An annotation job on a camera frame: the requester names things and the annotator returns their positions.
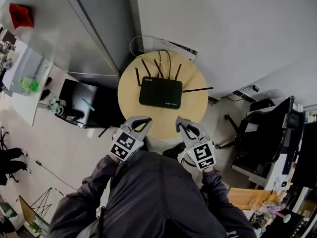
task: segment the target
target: router antenna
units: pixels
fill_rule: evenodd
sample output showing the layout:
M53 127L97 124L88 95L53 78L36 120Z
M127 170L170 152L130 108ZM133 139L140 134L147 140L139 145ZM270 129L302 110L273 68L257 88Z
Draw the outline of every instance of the router antenna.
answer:
M176 73L176 76L175 76L175 80L177 80L178 73L179 73L179 70L180 70L181 66L182 66L182 64L180 63L180 64L179 64L179 67L178 67L178 70L177 70L177 73Z
M148 69L147 65L145 64L145 62L144 62L144 60L143 60L143 59L141 59L141 61L142 61L143 65L144 65L145 69L147 70L148 75L149 75L149 77L150 77L150 76L151 76L151 74L150 74L150 72L149 72L149 69Z
M184 90L183 93L203 91L203 90L209 90L209 89L213 89L213 87L199 88L199 89L193 89L193 90Z
M158 68L158 71L159 71L161 77L164 78L163 73L161 72L161 70L160 70L160 68L159 68L158 62L157 62L155 59L154 59L154 62L155 62L155 65L156 65L157 68Z
M137 74L138 85L141 86L138 68L135 68L135 73Z

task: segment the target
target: green bottle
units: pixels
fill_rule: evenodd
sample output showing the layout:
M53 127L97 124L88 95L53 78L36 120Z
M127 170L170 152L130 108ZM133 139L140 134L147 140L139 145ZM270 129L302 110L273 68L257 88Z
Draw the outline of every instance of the green bottle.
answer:
M24 77L19 80L19 83L25 91L35 93L39 90L39 83L34 79Z

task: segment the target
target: gray jacket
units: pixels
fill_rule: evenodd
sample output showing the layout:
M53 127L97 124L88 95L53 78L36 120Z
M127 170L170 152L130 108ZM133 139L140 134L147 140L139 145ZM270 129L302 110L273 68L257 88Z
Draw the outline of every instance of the gray jacket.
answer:
M111 177L109 201L96 220ZM174 159L140 150L117 166L106 156L76 193L60 201L49 237L255 238L243 212L228 202L219 173L204 174L203 184L208 205L190 173Z

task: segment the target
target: black monitor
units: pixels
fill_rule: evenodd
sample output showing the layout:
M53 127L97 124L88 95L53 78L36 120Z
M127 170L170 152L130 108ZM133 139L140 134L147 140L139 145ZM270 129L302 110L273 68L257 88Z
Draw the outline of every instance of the black monitor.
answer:
M298 186L315 188L317 184L317 123L304 126L301 151L292 183Z

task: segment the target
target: white wall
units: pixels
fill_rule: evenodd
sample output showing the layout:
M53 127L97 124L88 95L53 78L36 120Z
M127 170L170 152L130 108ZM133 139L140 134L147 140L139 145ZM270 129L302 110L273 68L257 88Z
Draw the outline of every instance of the white wall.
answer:
M309 53L292 64L254 82L258 93L248 91L256 100L295 96L295 102L305 106L317 104L317 55Z
M317 0L138 0L142 34L200 50L221 97L317 51ZM144 47L153 41L144 38Z

